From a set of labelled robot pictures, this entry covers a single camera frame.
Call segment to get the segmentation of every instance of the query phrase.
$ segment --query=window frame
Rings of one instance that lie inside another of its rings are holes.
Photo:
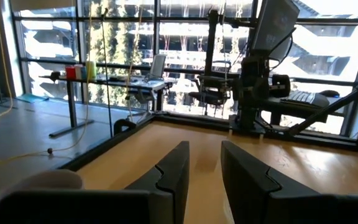
[[[248,23],[249,27],[254,27],[257,21],[257,8],[258,3],[261,0],[253,0],[251,5],[251,15],[250,17],[242,17],[237,18],[246,23]],[[15,32],[15,40],[16,40],[16,49],[19,55],[19,64],[27,62],[44,62],[44,63],[64,63],[64,64],[73,64],[76,62],[69,61],[60,61],[60,60],[40,60],[27,58],[24,50],[23,39],[21,37],[21,28],[17,26],[17,23],[20,21],[70,21],[76,22],[77,30],[79,34],[84,34],[83,27],[81,26],[81,22],[88,22],[89,17],[83,17],[82,10],[82,0],[76,0],[75,5],[75,17],[21,17],[19,14],[11,11],[11,16],[13,20],[13,28]],[[152,44],[152,52],[153,55],[159,53],[159,30],[161,22],[190,22],[190,23],[204,23],[208,24],[208,19],[205,17],[162,17],[160,16],[161,4],[160,0],[154,0],[154,15],[152,17],[142,17],[142,22],[153,23],[154,25],[154,33],[153,33],[153,44]],[[106,21],[106,22],[138,22],[138,17],[92,17],[93,21]],[[296,22],[299,25],[311,25],[311,26],[358,26],[358,19],[342,19],[342,18],[299,18]],[[255,37],[255,29],[250,29],[249,31],[249,40],[252,40]],[[79,62],[85,64],[85,36],[77,35],[76,44],[78,46],[78,55]],[[109,68],[129,68],[129,65],[118,65],[118,64],[108,64]],[[149,69],[149,66],[145,65],[137,65],[133,66],[134,69],[145,70]],[[23,66],[20,66],[22,80],[24,83],[24,90],[26,93],[30,91],[30,83],[29,79],[26,76],[25,69]],[[202,70],[189,70],[186,68],[165,68],[164,72],[175,72],[175,73],[186,73],[186,74],[194,74],[199,75],[202,74]],[[308,78],[294,78],[296,82],[301,83],[317,83],[317,84],[326,84],[326,85],[344,85],[344,86],[353,86],[355,87],[358,84],[358,72],[356,75],[356,80],[354,82],[342,82],[342,81],[332,81],[332,80],[320,80],[320,79],[308,79]],[[355,101],[345,107],[344,113],[344,122],[341,128],[342,136],[349,136],[352,123],[354,121],[355,116],[357,116],[357,105],[358,101]]]

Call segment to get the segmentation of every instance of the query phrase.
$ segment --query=glass wall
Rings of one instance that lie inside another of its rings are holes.
[[[208,11],[217,9],[224,11],[226,17],[250,21],[257,17],[262,3],[261,0],[159,0],[158,5],[155,0],[73,2],[72,7],[13,12],[24,78],[30,83],[28,92],[64,99],[64,84],[39,76],[62,71],[65,65],[84,63],[89,56],[98,62],[98,72],[105,73],[104,28],[108,75],[127,74],[132,60],[133,73],[147,73],[153,56],[165,54],[164,77],[176,80],[176,84],[165,93],[163,110],[198,115],[203,114],[202,104],[188,94],[198,91],[194,80],[204,70]],[[294,3],[300,15],[293,47],[272,74],[289,75],[293,90],[336,90],[341,96],[348,95],[358,79],[358,1],[294,0]],[[108,8],[108,13],[102,26],[104,8]],[[249,27],[217,26],[213,69],[224,70],[228,62],[234,63],[239,58],[231,72],[240,72],[242,49],[251,35]],[[104,87],[78,86],[81,88],[89,90],[91,102],[106,103]],[[80,96],[83,92],[78,91],[78,100],[83,99]],[[115,88],[109,94],[115,105],[126,105],[124,90]],[[214,106],[208,106],[209,116],[214,111]],[[327,123],[316,123],[310,129],[339,134],[347,111],[343,108],[335,116],[329,116]],[[215,117],[228,119],[235,112],[236,104],[229,99],[217,108]],[[263,112],[262,116],[270,120],[269,112]],[[291,126],[300,121],[282,116],[281,125]]]

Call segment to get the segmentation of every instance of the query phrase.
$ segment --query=floor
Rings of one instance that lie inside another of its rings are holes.
[[[9,102],[0,106],[0,113],[7,110]],[[78,120],[84,120],[86,106],[77,105]],[[112,121],[125,118],[128,111],[112,109]],[[27,153],[44,152],[48,148],[61,149],[72,146],[82,135],[78,129],[56,139],[48,135],[70,125],[68,105],[62,101],[44,101],[25,103],[14,101],[10,113],[0,120],[0,190],[29,175],[61,166],[74,157],[86,152],[93,144],[109,137],[108,109],[90,106],[89,119],[95,122],[88,125],[82,140],[67,151],[55,153],[49,157],[46,153],[27,156],[14,161],[5,160]]]
[[[358,194],[358,153],[153,122],[78,173],[86,189],[123,189],[180,141],[190,142],[190,186],[185,223],[233,223],[220,166],[221,141],[230,140],[261,161],[321,193]]]

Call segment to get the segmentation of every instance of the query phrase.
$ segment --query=computer monitor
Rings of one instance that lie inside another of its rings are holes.
[[[164,71],[165,58],[163,54],[155,55],[153,58],[152,67],[150,69],[149,78],[161,78]]]
[[[263,0],[251,45],[251,55],[283,60],[290,44],[290,37],[287,36],[293,32],[299,12],[292,0]]]

